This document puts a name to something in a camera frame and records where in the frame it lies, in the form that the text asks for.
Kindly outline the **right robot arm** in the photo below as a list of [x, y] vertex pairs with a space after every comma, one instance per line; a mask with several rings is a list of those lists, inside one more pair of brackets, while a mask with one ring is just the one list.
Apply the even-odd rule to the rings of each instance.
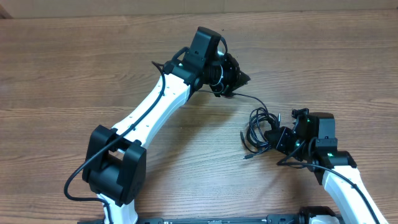
[[292, 117], [293, 128], [282, 126], [264, 133], [270, 145], [285, 154], [278, 165], [314, 173], [340, 211], [303, 207], [295, 222], [386, 223], [363, 184], [357, 163], [349, 152], [338, 150], [333, 114], [304, 108], [293, 110]]

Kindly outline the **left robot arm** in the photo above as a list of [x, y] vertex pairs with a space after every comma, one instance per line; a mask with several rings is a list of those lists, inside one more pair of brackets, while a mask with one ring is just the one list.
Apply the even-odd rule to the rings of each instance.
[[122, 121], [91, 134], [82, 169], [95, 200], [103, 204], [101, 223], [137, 223], [134, 208], [146, 179], [147, 148], [164, 123], [203, 85], [216, 96], [231, 96], [250, 78], [228, 53], [221, 34], [199, 27], [192, 43], [171, 60], [155, 64], [154, 89]]

